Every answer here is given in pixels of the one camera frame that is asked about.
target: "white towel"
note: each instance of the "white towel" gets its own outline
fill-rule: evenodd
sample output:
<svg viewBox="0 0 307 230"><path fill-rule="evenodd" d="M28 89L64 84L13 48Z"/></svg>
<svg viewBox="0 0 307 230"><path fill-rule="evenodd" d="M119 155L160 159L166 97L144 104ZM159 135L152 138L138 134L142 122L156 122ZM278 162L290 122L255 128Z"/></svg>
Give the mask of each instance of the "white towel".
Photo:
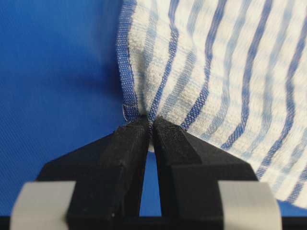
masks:
<svg viewBox="0 0 307 230"><path fill-rule="evenodd" d="M125 0L124 116L181 125L306 208L306 35L306 0Z"/></svg>

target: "terry cloth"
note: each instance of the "terry cloth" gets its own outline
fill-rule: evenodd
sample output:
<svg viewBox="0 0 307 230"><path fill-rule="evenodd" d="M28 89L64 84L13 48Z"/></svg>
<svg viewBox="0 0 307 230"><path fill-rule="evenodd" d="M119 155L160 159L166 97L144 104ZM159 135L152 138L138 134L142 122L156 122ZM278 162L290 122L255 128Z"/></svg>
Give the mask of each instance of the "terry cloth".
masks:
<svg viewBox="0 0 307 230"><path fill-rule="evenodd" d="M305 0L125 0L124 116L181 125L306 208L306 36Z"/></svg>

